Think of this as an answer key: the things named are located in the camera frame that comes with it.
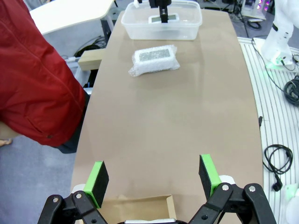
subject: black clamp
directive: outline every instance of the black clamp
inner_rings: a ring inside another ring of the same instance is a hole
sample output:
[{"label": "black clamp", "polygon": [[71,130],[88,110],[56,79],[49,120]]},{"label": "black clamp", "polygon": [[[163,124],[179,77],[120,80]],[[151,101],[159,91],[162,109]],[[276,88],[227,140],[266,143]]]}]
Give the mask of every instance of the black clamp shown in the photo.
[{"label": "black clamp", "polygon": [[82,219],[85,224],[107,224],[84,191],[76,191],[63,199],[48,197],[37,224],[74,224]]},{"label": "black clamp", "polygon": [[219,223],[226,212],[236,213],[243,224],[276,224],[263,188],[257,183],[244,189],[221,183],[189,224]]}]

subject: bolt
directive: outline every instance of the bolt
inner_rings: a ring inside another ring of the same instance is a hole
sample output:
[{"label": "bolt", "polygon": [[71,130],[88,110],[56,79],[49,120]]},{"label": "bolt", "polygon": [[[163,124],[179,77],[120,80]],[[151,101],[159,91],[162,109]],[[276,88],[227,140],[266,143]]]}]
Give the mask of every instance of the bolt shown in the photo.
[{"label": "bolt", "polygon": [[222,186],[222,190],[228,190],[228,189],[229,189],[228,185],[225,184]]},{"label": "bolt", "polygon": [[249,187],[249,191],[250,191],[250,192],[254,192],[255,190],[256,190],[256,188],[255,188],[254,186],[250,186],[250,187]]}]

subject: brown table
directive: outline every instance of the brown table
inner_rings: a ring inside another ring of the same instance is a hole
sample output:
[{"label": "brown table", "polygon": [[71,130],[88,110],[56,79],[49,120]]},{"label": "brown table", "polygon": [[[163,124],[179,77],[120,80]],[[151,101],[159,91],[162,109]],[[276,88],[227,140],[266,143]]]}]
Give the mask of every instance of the brown table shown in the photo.
[{"label": "brown table", "polygon": [[[199,154],[211,154],[218,173],[239,187],[263,183],[258,117],[241,47],[227,13],[202,14],[195,41],[130,40],[120,15],[87,108],[72,187],[104,160],[106,198],[173,194],[178,219],[189,221],[206,202]],[[178,70],[128,74],[135,50],[166,44],[178,48]],[[223,223],[238,223],[230,218]]]}]

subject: bubble wrap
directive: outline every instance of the bubble wrap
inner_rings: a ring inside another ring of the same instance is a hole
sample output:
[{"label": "bubble wrap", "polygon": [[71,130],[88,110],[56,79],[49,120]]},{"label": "bubble wrap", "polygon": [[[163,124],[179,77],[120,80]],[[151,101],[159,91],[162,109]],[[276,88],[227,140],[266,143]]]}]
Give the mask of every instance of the bubble wrap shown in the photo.
[{"label": "bubble wrap", "polygon": [[177,47],[174,45],[137,50],[133,54],[133,67],[129,74],[136,77],[146,72],[178,69],[176,52]]}]

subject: plastic container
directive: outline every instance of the plastic container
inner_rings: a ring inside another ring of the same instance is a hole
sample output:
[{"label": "plastic container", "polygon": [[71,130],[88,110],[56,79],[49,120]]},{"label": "plastic container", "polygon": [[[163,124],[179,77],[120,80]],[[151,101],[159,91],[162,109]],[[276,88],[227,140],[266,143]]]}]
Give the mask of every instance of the plastic container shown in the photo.
[{"label": "plastic container", "polygon": [[150,8],[143,1],[136,8],[130,3],[121,19],[129,37],[133,40],[194,40],[202,24],[199,4],[195,1],[175,1],[167,7],[168,15],[179,19],[168,23],[150,23],[150,17],[159,17],[159,8]]}]

